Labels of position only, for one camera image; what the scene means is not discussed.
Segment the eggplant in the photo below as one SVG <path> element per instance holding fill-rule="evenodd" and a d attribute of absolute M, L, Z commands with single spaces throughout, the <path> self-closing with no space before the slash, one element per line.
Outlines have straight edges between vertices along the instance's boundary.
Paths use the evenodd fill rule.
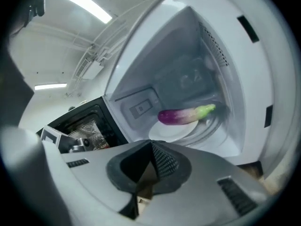
<path fill-rule="evenodd" d="M 209 104 L 183 110 L 163 110 L 159 112 L 158 120 L 165 125 L 183 125 L 205 118 L 215 107 L 215 104 Z"/>

